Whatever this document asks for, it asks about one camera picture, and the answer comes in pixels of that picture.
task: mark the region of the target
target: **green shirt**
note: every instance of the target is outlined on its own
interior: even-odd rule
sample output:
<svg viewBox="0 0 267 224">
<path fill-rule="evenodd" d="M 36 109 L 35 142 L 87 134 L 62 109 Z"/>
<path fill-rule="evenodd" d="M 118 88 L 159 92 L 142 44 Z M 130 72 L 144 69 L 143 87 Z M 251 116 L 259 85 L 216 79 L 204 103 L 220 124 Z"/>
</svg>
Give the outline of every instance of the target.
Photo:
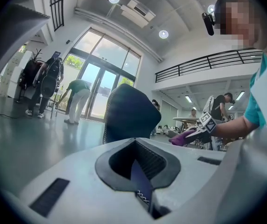
<svg viewBox="0 0 267 224">
<path fill-rule="evenodd" d="M 262 59 L 261 59 L 261 66 L 260 66 L 260 75 L 262 75 L 262 73 L 266 70 L 266 68 L 267 68 L 267 56 L 263 54 Z M 250 88 L 255 83 L 256 75 L 257 73 L 255 73 L 251 78 Z M 259 125 L 260 127 L 263 127 L 266 124 L 262 111 L 259 108 L 252 94 L 250 94 L 249 104 L 247 105 L 247 108 L 246 108 L 245 117 L 251 123 Z"/>
<path fill-rule="evenodd" d="M 90 87 L 87 82 L 81 79 L 76 79 L 74 81 L 71 81 L 68 88 L 68 90 L 72 90 L 75 93 L 78 93 L 79 91 L 83 89 L 88 89 L 90 90 Z"/>
</svg>

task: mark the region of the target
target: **black metal railing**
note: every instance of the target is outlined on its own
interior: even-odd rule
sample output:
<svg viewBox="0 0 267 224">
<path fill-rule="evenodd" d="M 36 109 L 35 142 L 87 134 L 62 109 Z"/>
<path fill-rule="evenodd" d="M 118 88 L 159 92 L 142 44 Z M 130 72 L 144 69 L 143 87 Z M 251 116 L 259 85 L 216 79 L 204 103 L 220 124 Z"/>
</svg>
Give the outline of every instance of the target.
<svg viewBox="0 0 267 224">
<path fill-rule="evenodd" d="M 63 0 L 50 0 L 50 10 L 53 19 L 54 30 L 64 26 Z"/>
<path fill-rule="evenodd" d="M 243 50 L 229 50 L 203 56 L 172 66 L 157 72 L 155 82 L 160 82 L 190 73 L 208 70 L 223 66 L 239 65 L 245 63 L 257 63 L 261 61 L 262 51 L 248 48 Z"/>
</svg>

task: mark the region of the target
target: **floor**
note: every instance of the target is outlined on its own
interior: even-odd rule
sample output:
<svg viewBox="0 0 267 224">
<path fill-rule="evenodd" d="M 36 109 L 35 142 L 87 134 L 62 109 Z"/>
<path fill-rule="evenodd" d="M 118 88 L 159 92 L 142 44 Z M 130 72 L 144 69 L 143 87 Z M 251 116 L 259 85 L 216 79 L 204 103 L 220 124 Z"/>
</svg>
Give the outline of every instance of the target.
<svg viewBox="0 0 267 224">
<path fill-rule="evenodd" d="M 0 97 L 0 188 L 18 195 L 36 176 L 64 157 L 102 144 L 104 124 L 81 119 L 79 126 L 63 122 L 66 115 L 58 113 L 50 119 L 46 111 L 43 119 L 27 117 L 26 104 Z M 169 143 L 165 135 L 151 136 Z"/>
</svg>

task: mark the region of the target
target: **white ceiling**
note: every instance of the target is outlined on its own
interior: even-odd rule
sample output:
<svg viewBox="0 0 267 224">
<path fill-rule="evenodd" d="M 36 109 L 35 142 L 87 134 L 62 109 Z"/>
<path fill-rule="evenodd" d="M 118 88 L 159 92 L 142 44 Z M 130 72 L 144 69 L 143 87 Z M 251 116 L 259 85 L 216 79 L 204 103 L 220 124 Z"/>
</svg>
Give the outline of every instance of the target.
<svg viewBox="0 0 267 224">
<path fill-rule="evenodd" d="M 130 0 L 120 0 L 119 4 L 127 5 Z M 206 29 L 201 17 L 207 12 L 207 7 L 217 0 L 138 0 L 147 6 L 156 17 L 144 28 L 121 15 L 121 9 L 116 7 L 109 19 L 128 29 L 143 40 L 155 52 L 160 54 L 169 49 L 170 44 L 194 29 Z M 106 17 L 112 7 L 108 0 L 77 0 L 81 9 Z M 161 39 L 160 30 L 167 30 L 169 37 Z"/>
<path fill-rule="evenodd" d="M 249 101 L 250 95 L 250 79 L 242 80 L 227 80 L 222 82 L 214 82 L 207 84 L 196 84 L 196 85 L 187 85 L 176 89 L 163 90 L 160 91 L 175 102 L 185 110 L 191 110 L 193 106 L 197 110 L 202 111 L 210 95 L 213 95 L 215 98 L 218 95 L 224 95 L 227 92 L 231 92 L 233 99 L 236 99 L 241 91 L 245 91 L 244 95 L 239 101 L 236 101 L 231 112 L 239 111 L 244 112 Z M 193 103 L 189 103 L 185 96 L 188 95 Z M 225 104 L 226 109 L 232 104 Z"/>
</svg>

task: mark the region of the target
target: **ceiling air conditioner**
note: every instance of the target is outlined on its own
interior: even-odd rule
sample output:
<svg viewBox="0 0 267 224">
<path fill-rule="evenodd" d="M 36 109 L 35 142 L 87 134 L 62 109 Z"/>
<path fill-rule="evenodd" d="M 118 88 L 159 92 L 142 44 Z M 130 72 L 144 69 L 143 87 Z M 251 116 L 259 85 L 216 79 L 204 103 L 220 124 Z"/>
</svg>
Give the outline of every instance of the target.
<svg viewBox="0 0 267 224">
<path fill-rule="evenodd" d="M 154 17 L 155 14 L 151 12 L 145 5 L 141 4 L 137 0 L 130 0 L 127 6 L 121 6 L 122 15 L 143 28 Z"/>
</svg>

